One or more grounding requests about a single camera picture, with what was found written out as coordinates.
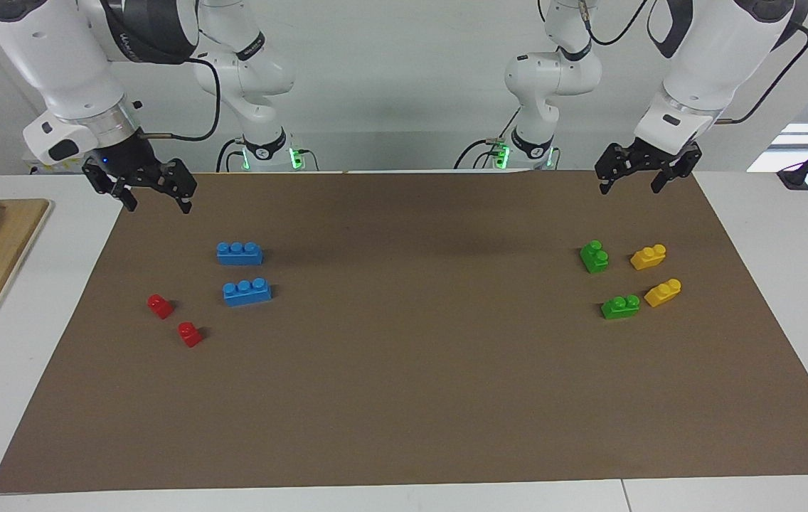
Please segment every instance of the yellow lego brick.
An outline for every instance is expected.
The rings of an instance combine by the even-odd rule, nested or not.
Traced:
[[[666,259],[666,247],[657,244],[654,247],[645,247],[632,256],[632,266],[636,271],[650,269],[660,265]]]
[[[664,302],[671,301],[681,291],[683,291],[683,283],[679,279],[670,279],[670,281],[651,288],[651,291],[644,295],[644,299],[651,304],[651,308],[655,308]]]

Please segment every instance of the red lego brick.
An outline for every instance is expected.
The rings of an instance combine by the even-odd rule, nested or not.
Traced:
[[[148,308],[157,315],[157,318],[164,320],[170,316],[174,311],[173,305],[170,302],[164,301],[164,298],[158,294],[148,297]]]
[[[199,341],[202,341],[202,334],[196,329],[190,321],[184,321],[179,324],[179,336],[186,342],[186,346],[192,348],[197,346]]]

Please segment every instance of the white table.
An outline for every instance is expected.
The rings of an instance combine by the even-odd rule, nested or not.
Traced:
[[[808,370],[808,193],[774,175],[696,178]],[[55,205],[0,310],[0,462],[119,211],[81,176],[0,177],[0,198],[32,197]],[[0,496],[0,510],[56,509],[803,512],[808,476]]]

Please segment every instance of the green led light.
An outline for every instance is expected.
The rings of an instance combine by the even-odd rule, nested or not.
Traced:
[[[303,156],[300,156],[299,151],[293,148],[290,148],[290,164],[293,165],[294,171],[299,171],[306,166]]]
[[[499,146],[499,154],[496,155],[496,166],[499,169],[505,169],[509,165],[509,155],[511,155],[511,148],[505,145]]]

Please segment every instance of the black cable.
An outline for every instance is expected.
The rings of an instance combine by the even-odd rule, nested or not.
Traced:
[[[225,142],[224,146],[221,147],[221,151],[218,153],[218,165],[215,166],[215,172],[221,171],[221,163],[224,161],[224,155],[226,152],[228,152],[228,148],[233,144],[239,144],[239,142],[236,142],[236,139],[231,139]]]
[[[207,65],[208,68],[211,69],[211,74],[215,77],[215,122],[211,124],[211,129],[208,130],[208,133],[201,137],[186,137],[183,135],[174,135],[172,133],[169,135],[170,139],[185,140],[185,142],[202,142],[203,140],[207,140],[213,135],[213,133],[215,133],[215,130],[218,129],[218,123],[221,121],[221,78],[218,77],[218,69],[215,68],[215,65],[206,60],[202,60],[200,58],[187,58],[186,62]]]
[[[477,168],[477,164],[479,164],[479,159],[482,159],[482,158],[483,158],[483,156],[485,156],[485,157],[486,157],[486,161],[489,161],[489,157],[490,157],[490,156],[496,156],[496,155],[498,155],[498,154],[499,154],[499,153],[498,153],[498,152],[495,152],[495,151],[489,151],[489,152],[486,152],[486,153],[482,153],[481,155],[477,156],[477,159],[476,159],[476,160],[474,160],[474,161],[473,161],[473,168],[472,168],[472,169],[476,169],[476,168]],[[483,164],[482,169],[485,169],[485,168],[486,168],[486,164],[484,163],[484,164]]]
[[[762,106],[762,103],[765,103],[765,100],[767,100],[767,97],[771,96],[771,93],[774,92],[774,89],[777,87],[777,84],[779,84],[780,81],[782,79],[784,79],[784,77],[787,75],[789,70],[792,69],[795,64],[797,64],[799,59],[802,58],[802,55],[805,55],[805,52],[807,52],[807,50],[808,50],[808,28],[805,27],[805,26],[802,26],[802,25],[797,25],[797,30],[805,34],[805,44],[803,45],[803,48],[801,50],[799,50],[799,53],[797,53],[793,57],[793,60],[791,60],[790,63],[787,64],[787,67],[784,68],[784,70],[780,72],[780,75],[777,75],[777,78],[775,78],[774,82],[771,83],[771,87],[768,87],[767,90],[765,91],[765,94],[761,95],[758,102],[755,103],[755,106],[752,107],[752,109],[748,111],[748,114],[745,114],[745,116],[739,117],[739,119],[717,119],[716,124],[718,124],[718,125],[738,125],[738,124],[741,124],[741,123],[745,123],[745,121],[748,120],[749,117],[752,117],[752,114],[755,114],[756,111],[758,111],[758,108],[760,108]]]
[[[245,159],[242,151],[234,151],[228,155],[228,160],[226,160],[226,168],[228,168],[228,172],[230,172],[230,157],[231,156],[242,156]]]
[[[559,153],[559,156],[556,157],[556,163],[553,165],[553,171],[559,171],[559,160],[563,159],[563,150],[556,148],[553,151]]]
[[[628,33],[629,29],[632,28],[632,25],[634,25],[634,22],[635,22],[635,20],[638,19],[638,16],[641,16],[641,12],[644,10],[644,6],[647,6],[648,2],[650,2],[650,0],[642,0],[640,6],[638,6],[638,10],[635,11],[634,14],[632,14],[632,19],[629,20],[628,25],[626,25],[625,28],[622,29],[622,32],[619,32],[618,36],[615,36],[615,38],[613,38],[613,39],[611,39],[609,41],[600,41],[600,39],[598,39],[597,36],[593,35],[593,29],[592,29],[592,27],[590,27],[590,15],[589,14],[584,14],[584,16],[583,16],[583,18],[584,18],[584,27],[587,29],[587,33],[590,36],[590,40],[592,40],[595,43],[598,43],[598,45],[600,45],[600,46],[609,46],[609,45],[614,45],[615,43],[618,43],[619,39],[624,38],[626,33]],[[584,4],[583,12],[586,12],[587,11],[587,2],[583,1],[582,3]]]
[[[499,133],[499,139],[501,139],[502,137],[505,137],[505,132],[507,132],[509,130],[509,127],[511,126],[511,123],[514,123],[515,117],[518,117],[519,112],[521,112],[521,107],[518,107],[518,108],[515,109],[515,113],[511,115],[511,119],[509,119],[509,122],[505,124],[505,127],[502,129],[501,133]],[[489,164],[489,156],[486,156],[486,159],[483,160],[483,169],[486,168],[487,164]]]
[[[312,151],[310,151],[309,154],[312,155],[312,161],[316,162],[316,171],[322,171],[322,169],[319,169],[319,157]]]
[[[785,166],[783,169],[780,169],[780,171],[778,171],[778,172],[789,171],[789,169],[793,169],[795,166],[801,166],[801,165],[803,165],[804,163],[805,163],[805,162],[799,162],[799,163],[797,163],[797,164],[793,164],[793,165]]]
[[[315,151],[312,149],[300,149],[297,153],[300,155],[312,155],[312,159],[316,162],[316,171],[322,171],[322,169],[319,168],[319,157],[316,156]]]
[[[476,148],[476,146],[482,146],[483,144],[489,144],[489,142],[486,142],[486,139],[480,139],[477,142],[473,142],[472,144],[467,146],[467,148],[464,149],[462,154],[460,154],[460,156],[458,156],[458,159],[456,160],[455,166],[453,166],[453,169],[458,169],[458,166],[460,165],[460,162],[462,162],[462,160],[464,159],[464,156],[466,156],[470,152],[470,149],[474,149],[474,148]]]

